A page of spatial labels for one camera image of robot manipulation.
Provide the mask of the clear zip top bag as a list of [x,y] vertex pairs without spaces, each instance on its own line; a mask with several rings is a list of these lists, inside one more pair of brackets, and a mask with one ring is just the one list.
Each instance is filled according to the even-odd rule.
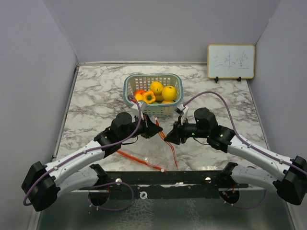
[[142,163],[163,173],[178,169],[175,148],[164,141],[164,132],[159,132],[150,139],[140,138],[135,142],[122,145],[117,151],[120,155]]

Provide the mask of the yellow apple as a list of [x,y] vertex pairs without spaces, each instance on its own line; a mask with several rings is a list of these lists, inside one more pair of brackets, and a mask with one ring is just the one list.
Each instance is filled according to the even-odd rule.
[[174,86],[168,85],[165,86],[162,90],[162,97],[165,101],[175,100],[177,95],[177,90]]

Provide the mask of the large yellow bell pepper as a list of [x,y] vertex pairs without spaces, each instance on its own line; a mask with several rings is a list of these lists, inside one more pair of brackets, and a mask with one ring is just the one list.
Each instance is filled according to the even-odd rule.
[[134,98],[137,100],[137,101],[144,101],[145,100],[145,97],[142,95],[142,94],[135,94],[134,95]]

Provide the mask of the yellow pear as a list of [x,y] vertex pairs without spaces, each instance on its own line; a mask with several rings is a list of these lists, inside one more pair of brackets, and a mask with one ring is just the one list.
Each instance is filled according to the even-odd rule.
[[150,90],[154,93],[155,99],[158,102],[162,102],[164,100],[163,96],[162,96],[163,89],[164,89],[164,87],[163,87],[162,83],[160,83],[158,81],[154,81],[150,85]]

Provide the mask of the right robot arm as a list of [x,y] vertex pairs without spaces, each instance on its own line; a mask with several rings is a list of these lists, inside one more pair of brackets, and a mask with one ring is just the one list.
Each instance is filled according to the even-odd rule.
[[296,156],[290,158],[264,149],[234,130],[217,123],[215,115],[207,108],[194,112],[195,123],[191,124],[180,112],[172,130],[165,137],[166,142],[184,144],[188,138],[204,138],[216,150],[239,156],[259,169],[228,164],[220,181],[225,187],[234,184],[250,184],[276,191],[284,201],[300,205],[307,193],[307,161]]

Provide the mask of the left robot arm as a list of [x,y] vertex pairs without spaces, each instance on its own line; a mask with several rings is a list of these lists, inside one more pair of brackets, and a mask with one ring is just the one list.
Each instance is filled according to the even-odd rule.
[[45,165],[40,161],[32,164],[21,185],[25,193],[23,205],[33,206],[35,211],[45,210],[63,190],[61,184],[80,169],[115,153],[130,138],[151,138],[162,130],[147,114],[138,118],[126,112],[119,113],[109,127],[80,150]]

